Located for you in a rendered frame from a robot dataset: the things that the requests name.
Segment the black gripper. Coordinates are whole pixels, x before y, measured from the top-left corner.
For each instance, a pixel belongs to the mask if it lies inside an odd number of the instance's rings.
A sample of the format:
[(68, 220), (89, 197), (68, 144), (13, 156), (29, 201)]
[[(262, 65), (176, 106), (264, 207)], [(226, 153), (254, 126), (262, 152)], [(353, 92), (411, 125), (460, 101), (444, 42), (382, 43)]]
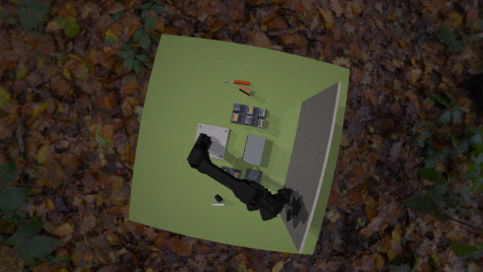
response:
[[(286, 189), (286, 188), (283, 188), (283, 189), (281, 189), (281, 190), (278, 190), (278, 194), (274, 194), (273, 196), (274, 196), (274, 197), (277, 197), (277, 199), (279, 199), (279, 201), (281, 201), (281, 202), (282, 202), (282, 203), (284, 203), (284, 204), (288, 204), (288, 203), (290, 203), (290, 199), (289, 199), (289, 197), (290, 197), (290, 196), (289, 196), (289, 191), (288, 191), (288, 189)], [(258, 209), (253, 208), (253, 207), (252, 207), (252, 206), (250, 206), (250, 205), (247, 205), (247, 209), (248, 209), (249, 211), (255, 211), (255, 210), (258, 210)]]

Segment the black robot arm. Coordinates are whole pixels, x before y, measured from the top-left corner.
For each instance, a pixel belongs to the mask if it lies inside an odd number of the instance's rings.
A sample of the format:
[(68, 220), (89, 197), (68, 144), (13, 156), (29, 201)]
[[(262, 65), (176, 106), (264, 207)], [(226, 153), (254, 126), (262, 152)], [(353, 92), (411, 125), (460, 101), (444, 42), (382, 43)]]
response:
[[(260, 214), (264, 221), (277, 218), (277, 215), (285, 206), (277, 197), (268, 194), (269, 191), (261, 184), (247, 179), (239, 179), (212, 164), (209, 160), (208, 153), (208, 149), (212, 144), (210, 138), (203, 133), (199, 135), (187, 158), (191, 167), (197, 169), (202, 174), (209, 175), (220, 184), (232, 190), (241, 202), (255, 209), (260, 209)], [(255, 202), (252, 203), (254, 200)]]

